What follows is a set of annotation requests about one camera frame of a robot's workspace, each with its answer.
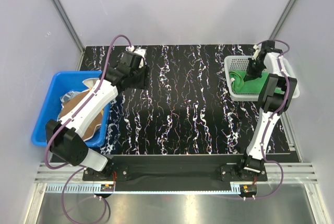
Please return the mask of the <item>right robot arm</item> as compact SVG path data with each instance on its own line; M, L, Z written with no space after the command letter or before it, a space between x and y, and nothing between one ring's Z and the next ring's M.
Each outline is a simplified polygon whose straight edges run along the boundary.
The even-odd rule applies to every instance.
M284 52L276 48L273 41L262 42L254 48L246 78L259 78L264 69L269 74L258 96L259 119L253 138L237 165L236 174L245 181L266 173L266 150L272 131L282 113L288 109L297 87L297 79L284 65Z

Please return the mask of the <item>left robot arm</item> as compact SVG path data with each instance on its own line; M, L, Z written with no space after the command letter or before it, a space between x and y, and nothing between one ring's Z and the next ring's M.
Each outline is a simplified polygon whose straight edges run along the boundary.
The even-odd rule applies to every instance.
M101 180L112 176L113 168L108 158L87 146L83 136L99 113L127 89L147 89L149 66L146 50L137 49L123 53L114 67L103 71L87 95L59 121L49 120L45 126L47 150L72 166L94 170Z

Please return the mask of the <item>green microfiber towel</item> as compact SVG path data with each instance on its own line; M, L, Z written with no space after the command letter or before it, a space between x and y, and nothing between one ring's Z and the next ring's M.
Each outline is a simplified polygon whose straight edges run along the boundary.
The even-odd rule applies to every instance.
M266 79L268 72L263 72L261 78L254 80L244 81L246 77L246 71L244 70L233 70L229 72L230 91L237 95L258 95L260 94Z

